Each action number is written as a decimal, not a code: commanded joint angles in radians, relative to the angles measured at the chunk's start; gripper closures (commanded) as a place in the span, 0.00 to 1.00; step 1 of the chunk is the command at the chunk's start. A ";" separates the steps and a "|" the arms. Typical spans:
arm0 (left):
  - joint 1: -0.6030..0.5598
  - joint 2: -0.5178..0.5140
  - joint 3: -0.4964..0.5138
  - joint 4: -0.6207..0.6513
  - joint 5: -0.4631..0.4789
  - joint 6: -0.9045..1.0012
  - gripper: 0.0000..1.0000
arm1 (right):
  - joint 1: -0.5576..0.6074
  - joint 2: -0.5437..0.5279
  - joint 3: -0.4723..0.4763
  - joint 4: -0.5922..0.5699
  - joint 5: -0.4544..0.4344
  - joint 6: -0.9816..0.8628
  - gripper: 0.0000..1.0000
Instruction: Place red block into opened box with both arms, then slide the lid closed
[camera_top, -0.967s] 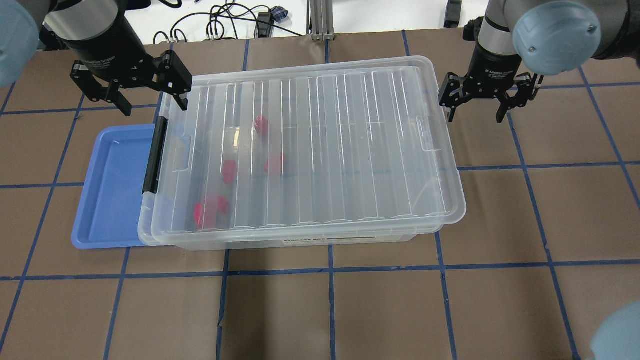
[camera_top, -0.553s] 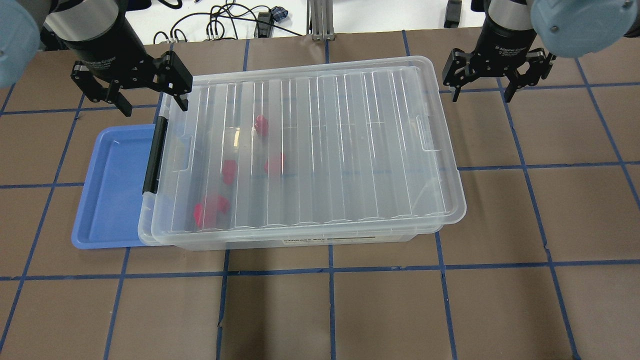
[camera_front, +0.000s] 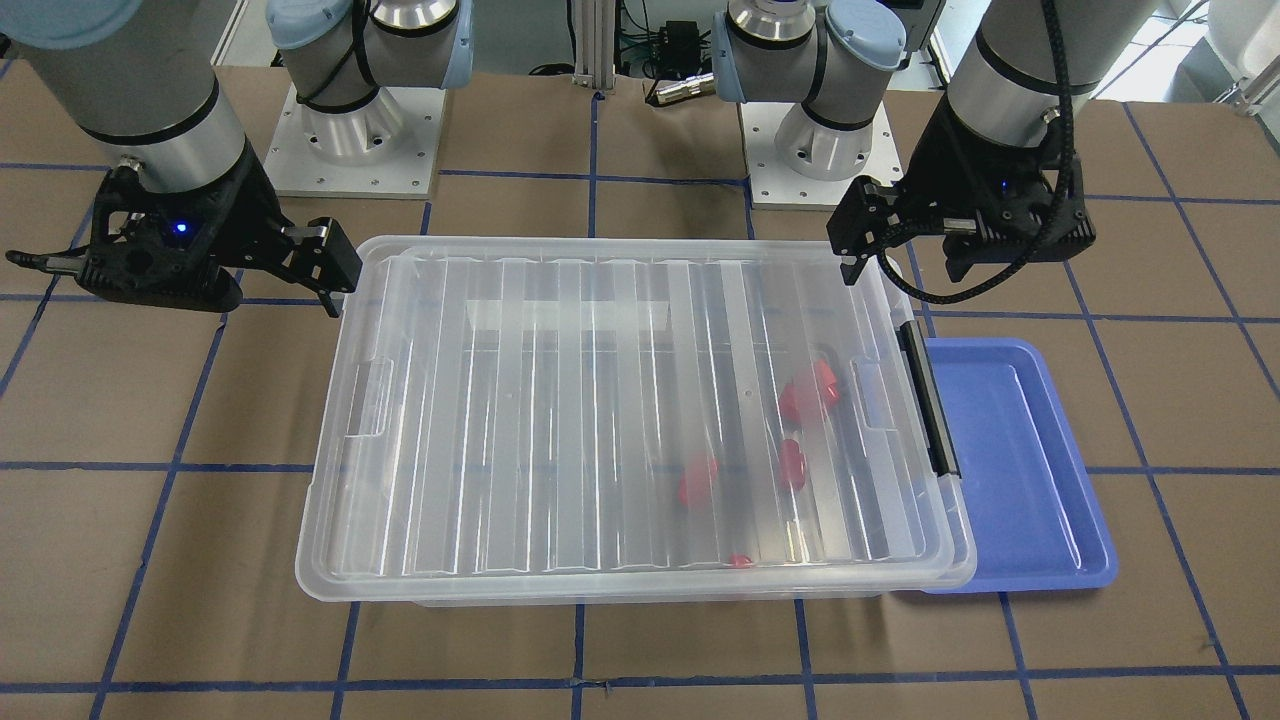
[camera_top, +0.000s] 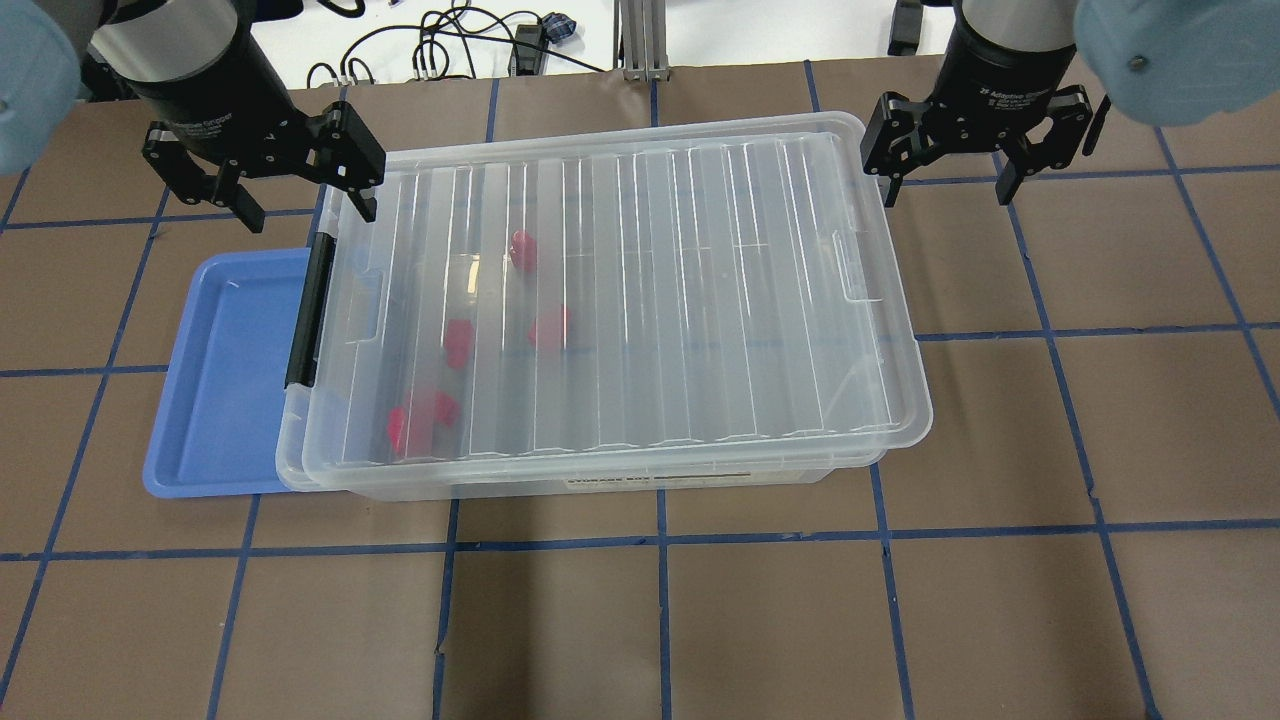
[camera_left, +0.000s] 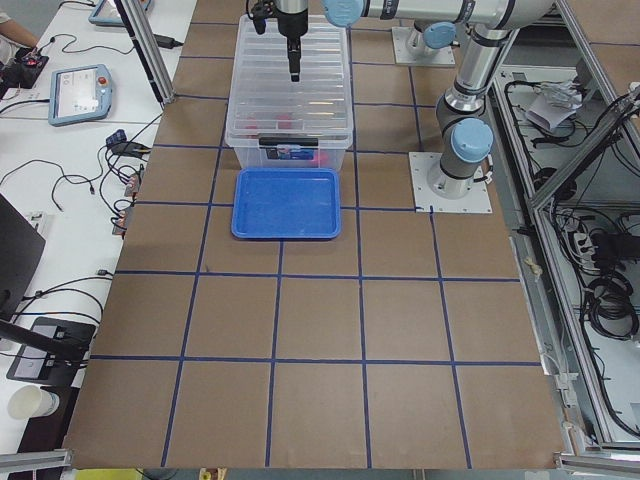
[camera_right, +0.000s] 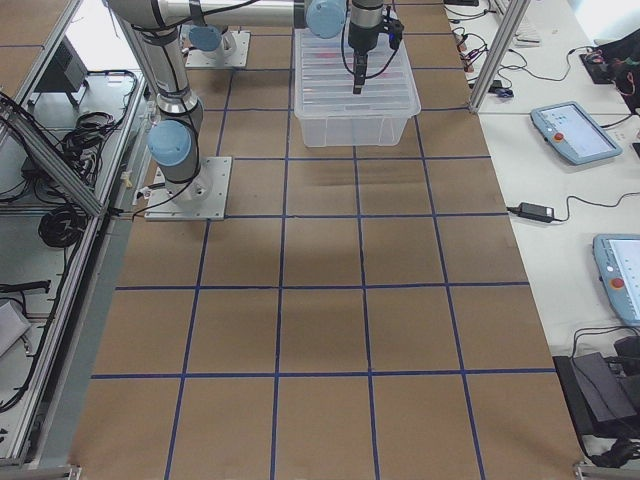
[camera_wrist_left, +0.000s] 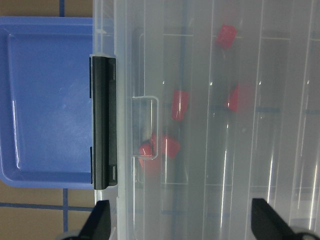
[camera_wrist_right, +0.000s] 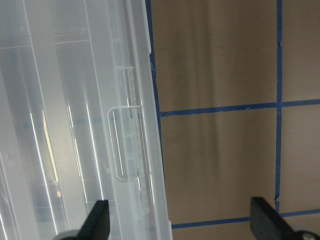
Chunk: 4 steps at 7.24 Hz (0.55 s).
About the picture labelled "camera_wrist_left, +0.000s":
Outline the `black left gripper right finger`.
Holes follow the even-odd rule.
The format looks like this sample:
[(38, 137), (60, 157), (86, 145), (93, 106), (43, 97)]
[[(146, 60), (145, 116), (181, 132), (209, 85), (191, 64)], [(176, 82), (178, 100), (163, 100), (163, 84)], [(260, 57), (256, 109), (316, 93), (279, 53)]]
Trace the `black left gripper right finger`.
[(256, 240), (301, 240), (263, 198), (251, 202), (251, 231)]

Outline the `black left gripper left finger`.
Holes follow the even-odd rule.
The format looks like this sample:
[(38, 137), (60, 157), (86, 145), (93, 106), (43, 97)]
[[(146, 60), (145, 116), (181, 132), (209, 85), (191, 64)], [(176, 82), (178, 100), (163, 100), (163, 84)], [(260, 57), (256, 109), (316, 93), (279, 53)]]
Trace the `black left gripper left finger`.
[(96, 203), (82, 227), (78, 240), (108, 240), (111, 235), (111, 211), (108, 200)]

